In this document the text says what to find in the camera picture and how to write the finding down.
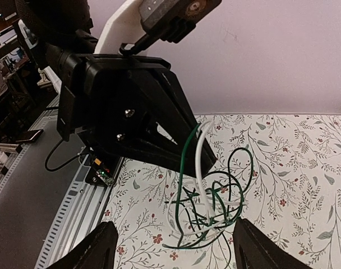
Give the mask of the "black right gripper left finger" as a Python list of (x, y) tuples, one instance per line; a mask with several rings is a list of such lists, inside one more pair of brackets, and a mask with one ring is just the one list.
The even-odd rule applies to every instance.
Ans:
[(49, 269), (113, 268), (118, 231), (113, 222), (101, 222), (89, 235)]

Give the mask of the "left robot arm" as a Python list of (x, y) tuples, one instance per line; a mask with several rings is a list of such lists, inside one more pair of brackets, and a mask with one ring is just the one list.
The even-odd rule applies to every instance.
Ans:
[(148, 57), (156, 41), (179, 43), (219, 1), (126, 1), (99, 38), (87, 1), (16, 1), (25, 26), (45, 44), (61, 80), (57, 131), (77, 133), (95, 156), (116, 156), (206, 175), (216, 157), (190, 136), (197, 121), (167, 61)]

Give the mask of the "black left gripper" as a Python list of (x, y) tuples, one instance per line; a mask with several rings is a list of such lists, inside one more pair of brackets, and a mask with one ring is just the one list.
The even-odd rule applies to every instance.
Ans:
[(154, 57), (62, 53), (57, 129), (97, 158), (126, 157), (196, 176), (197, 123), (170, 64)]

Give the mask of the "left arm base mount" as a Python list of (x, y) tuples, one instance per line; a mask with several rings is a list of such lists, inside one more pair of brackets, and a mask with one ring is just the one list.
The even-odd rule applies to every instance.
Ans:
[(90, 154), (86, 159), (86, 166), (89, 171), (85, 177), (85, 182), (101, 187), (110, 187), (114, 184), (114, 177), (119, 158), (111, 156), (105, 159), (97, 158)]

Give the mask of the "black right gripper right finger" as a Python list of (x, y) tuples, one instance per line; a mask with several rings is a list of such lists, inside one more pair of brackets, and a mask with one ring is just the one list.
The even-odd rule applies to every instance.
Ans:
[(233, 241), (237, 268), (309, 268), (280, 249), (248, 219), (236, 221)]

